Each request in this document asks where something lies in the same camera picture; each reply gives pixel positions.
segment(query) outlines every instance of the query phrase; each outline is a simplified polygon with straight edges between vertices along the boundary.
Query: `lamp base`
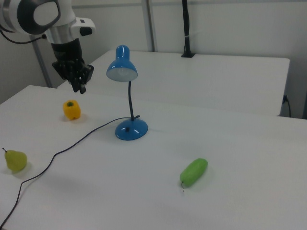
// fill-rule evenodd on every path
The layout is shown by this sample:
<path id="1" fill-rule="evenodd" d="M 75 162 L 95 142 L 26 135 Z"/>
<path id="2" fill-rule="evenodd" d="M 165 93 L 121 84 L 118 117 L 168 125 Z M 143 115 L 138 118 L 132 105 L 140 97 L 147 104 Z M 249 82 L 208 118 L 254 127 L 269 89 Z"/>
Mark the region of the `lamp base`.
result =
<path id="1" fill-rule="evenodd" d="M 136 140 L 144 136 L 148 131 L 146 122 L 140 119 L 131 119 L 120 123 L 115 130 L 115 135 L 121 140 Z"/>

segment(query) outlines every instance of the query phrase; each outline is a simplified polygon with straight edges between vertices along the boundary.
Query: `pepper stem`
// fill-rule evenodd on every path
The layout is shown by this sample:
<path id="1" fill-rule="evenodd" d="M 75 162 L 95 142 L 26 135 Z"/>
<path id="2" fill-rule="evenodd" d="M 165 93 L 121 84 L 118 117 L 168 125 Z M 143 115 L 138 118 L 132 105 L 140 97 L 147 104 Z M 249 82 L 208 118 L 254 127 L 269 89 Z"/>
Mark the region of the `pepper stem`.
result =
<path id="1" fill-rule="evenodd" d="M 71 107 L 71 106 L 73 106 L 73 103 L 72 103 L 72 102 L 68 102 L 68 103 L 67 103 L 67 106 L 68 106 L 68 107 Z"/>

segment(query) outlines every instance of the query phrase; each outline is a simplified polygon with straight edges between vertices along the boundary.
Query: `black pole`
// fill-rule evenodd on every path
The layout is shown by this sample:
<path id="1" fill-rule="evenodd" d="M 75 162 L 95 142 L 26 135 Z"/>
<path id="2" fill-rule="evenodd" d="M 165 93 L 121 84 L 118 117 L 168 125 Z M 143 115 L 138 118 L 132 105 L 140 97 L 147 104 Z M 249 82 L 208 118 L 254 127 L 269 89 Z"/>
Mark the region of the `black pole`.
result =
<path id="1" fill-rule="evenodd" d="M 131 81 L 129 81 L 128 99 L 129 99 L 129 107 L 130 107 L 131 121 L 134 121 L 133 108 L 132 108 L 132 99 L 131 99 Z"/>
<path id="2" fill-rule="evenodd" d="M 183 58 L 192 58 L 195 54 L 191 52 L 190 49 L 190 20 L 189 20 L 189 12 L 188 12 L 188 0 L 182 0 L 182 10 L 183 10 L 183 25 L 184 25 L 184 52 L 181 55 Z"/>

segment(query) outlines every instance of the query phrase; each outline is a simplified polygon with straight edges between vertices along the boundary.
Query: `black post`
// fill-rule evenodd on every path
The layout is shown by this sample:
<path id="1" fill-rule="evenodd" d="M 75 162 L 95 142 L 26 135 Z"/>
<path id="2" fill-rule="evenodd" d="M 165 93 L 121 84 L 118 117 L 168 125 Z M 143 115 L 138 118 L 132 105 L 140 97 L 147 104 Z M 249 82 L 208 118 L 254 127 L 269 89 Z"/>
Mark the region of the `black post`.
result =
<path id="1" fill-rule="evenodd" d="M 182 10 L 183 10 L 183 25 L 184 25 L 184 52 L 181 55 L 183 58 L 192 58 L 195 54 L 191 52 L 190 49 L 190 21 L 189 21 L 189 12 L 188 12 L 188 0 L 182 0 Z"/>

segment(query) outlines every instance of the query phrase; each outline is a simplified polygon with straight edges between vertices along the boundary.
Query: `power cord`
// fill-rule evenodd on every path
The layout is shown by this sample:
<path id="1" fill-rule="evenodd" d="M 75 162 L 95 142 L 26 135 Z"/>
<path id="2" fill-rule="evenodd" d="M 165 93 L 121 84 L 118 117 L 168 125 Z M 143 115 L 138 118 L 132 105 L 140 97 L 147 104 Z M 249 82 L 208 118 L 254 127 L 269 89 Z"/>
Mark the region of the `power cord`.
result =
<path id="1" fill-rule="evenodd" d="M 289 100 L 288 100 L 287 95 L 284 95 L 284 96 L 283 96 L 283 104 L 286 103 L 286 102 L 288 103 L 288 107 L 289 107 L 289 117 L 291 117 L 290 102 L 289 102 Z"/>
<path id="2" fill-rule="evenodd" d="M 13 31 L 5 29 L 1 24 L 0 24 L 0 30 L 4 30 L 5 32 L 8 32 L 8 33 L 13 33 Z"/>
<path id="3" fill-rule="evenodd" d="M 38 38 L 36 38 L 36 39 L 33 39 L 33 40 L 31 40 L 31 41 L 27 41 L 27 42 L 15 42 L 15 41 L 9 39 L 9 38 L 4 34 L 4 32 L 3 32 L 2 30 L 0 30 L 0 33 L 1 33 L 2 36 L 3 36 L 6 40 L 8 40 L 9 42 L 12 42 L 12 43 L 14 43 L 14 44 L 19 44 L 19 45 L 29 44 L 29 43 L 35 42 L 35 41 L 37 41 L 37 40 L 39 40 L 39 39 L 46 39 L 46 38 L 47 38 L 46 35 L 43 34 L 42 36 L 40 36 L 40 37 L 38 37 Z"/>
<path id="4" fill-rule="evenodd" d="M 18 196 L 17 196 L 16 203 L 15 203 L 14 207 L 12 208 L 11 212 L 8 214 L 8 216 L 5 218 L 5 220 L 4 220 L 3 223 L 1 224 L 0 230 L 2 230 L 4 224 L 8 221 L 8 219 L 9 219 L 10 216 L 11 216 L 11 214 L 12 214 L 13 211 L 15 210 L 15 208 L 16 208 L 16 206 L 17 206 L 17 204 L 18 204 L 18 201 L 19 201 L 19 196 L 20 196 L 21 188 L 22 188 L 22 185 L 23 185 L 24 183 L 26 183 L 26 182 L 28 182 L 28 181 L 31 181 L 31 180 L 33 180 L 33 179 L 35 179 L 35 178 L 37 178 L 37 177 L 43 175 L 43 174 L 48 170 L 48 168 L 51 166 L 51 164 L 52 164 L 54 158 L 55 158 L 56 156 L 58 156 L 59 154 L 64 153 L 64 152 L 70 150 L 71 148 L 75 147 L 77 144 L 79 144 L 81 141 L 83 141 L 83 140 L 84 140 L 85 138 L 87 138 L 89 135 L 91 135 L 92 133 L 94 133 L 96 130 L 98 130 L 98 129 L 100 129 L 100 128 L 102 128 L 102 127 L 104 127 L 104 126 L 106 126 L 106 125 L 108 125 L 108 124 L 110 124 L 110 123 L 112 123 L 112 122 L 114 122 L 114 121 L 121 120 L 121 119 L 131 119 L 131 117 L 121 117 L 121 118 L 117 118 L 117 119 L 115 119 L 115 120 L 113 120 L 113 121 L 110 121 L 110 122 L 108 122 L 108 123 L 106 123 L 106 124 L 104 124 L 104 125 L 102 125 L 102 126 L 96 128 L 96 129 L 92 130 L 91 132 L 89 132 L 88 134 L 86 134 L 82 139 L 78 140 L 75 144 L 73 144 L 73 145 L 70 146 L 69 148 L 67 148 L 67 149 L 65 149 L 65 150 L 63 150 L 63 151 L 61 151 L 61 152 L 58 152 L 58 153 L 54 154 L 54 156 L 52 157 L 51 162 L 49 163 L 49 165 L 48 165 L 39 175 L 37 175 L 37 176 L 35 176 L 35 177 L 32 177 L 32 178 L 30 178 L 30 179 L 28 179 L 28 180 L 23 181 L 23 182 L 20 184 L 20 188 L 19 188 L 19 192 L 18 192 Z"/>

